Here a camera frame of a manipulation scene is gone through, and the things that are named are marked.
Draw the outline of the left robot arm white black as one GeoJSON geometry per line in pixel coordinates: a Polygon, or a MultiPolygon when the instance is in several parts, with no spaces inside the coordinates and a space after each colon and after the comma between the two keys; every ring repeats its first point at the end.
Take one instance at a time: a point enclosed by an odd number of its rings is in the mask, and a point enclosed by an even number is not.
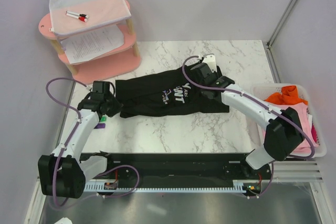
{"type": "Polygon", "coordinates": [[[94,156],[81,162],[83,148],[95,127],[105,115],[113,117],[122,105],[114,95],[88,95],[75,108],[77,114],[68,135],[50,155],[38,160],[42,193],[46,196],[79,198],[86,182],[98,174],[111,178],[115,165],[104,157],[94,156]]]}

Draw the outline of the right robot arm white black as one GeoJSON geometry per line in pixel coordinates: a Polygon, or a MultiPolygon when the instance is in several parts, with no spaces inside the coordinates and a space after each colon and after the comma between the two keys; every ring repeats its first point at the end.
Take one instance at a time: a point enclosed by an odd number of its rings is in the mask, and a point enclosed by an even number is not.
{"type": "Polygon", "coordinates": [[[227,77],[217,79],[203,90],[209,99],[220,98],[223,104],[253,119],[265,131],[262,146],[248,154],[240,166],[240,172],[245,178],[254,178],[259,169],[268,163],[285,160],[308,138],[296,110],[282,110],[268,104],[245,92],[227,77]]]}

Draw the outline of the black printed t-shirt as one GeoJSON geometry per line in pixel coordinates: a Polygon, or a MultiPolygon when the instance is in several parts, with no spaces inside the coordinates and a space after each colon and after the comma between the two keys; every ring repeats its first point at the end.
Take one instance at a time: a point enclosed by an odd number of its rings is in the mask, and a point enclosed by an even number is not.
{"type": "Polygon", "coordinates": [[[229,106],[208,99],[183,75],[182,68],[128,80],[116,80],[116,99],[121,118],[161,117],[193,113],[228,113],[229,106]]]}

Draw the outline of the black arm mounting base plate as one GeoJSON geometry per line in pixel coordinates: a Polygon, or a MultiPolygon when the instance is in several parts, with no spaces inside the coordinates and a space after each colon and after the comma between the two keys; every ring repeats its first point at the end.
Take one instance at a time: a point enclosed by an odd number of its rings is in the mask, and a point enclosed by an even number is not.
{"type": "Polygon", "coordinates": [[[107,159],[107,169],[117,171],[103,179],[117,179],[122,187],[230,187],[235,181],[266,181],[268,164],[258,170],[244,161],[245,153],[97,153],[107,159]]]}

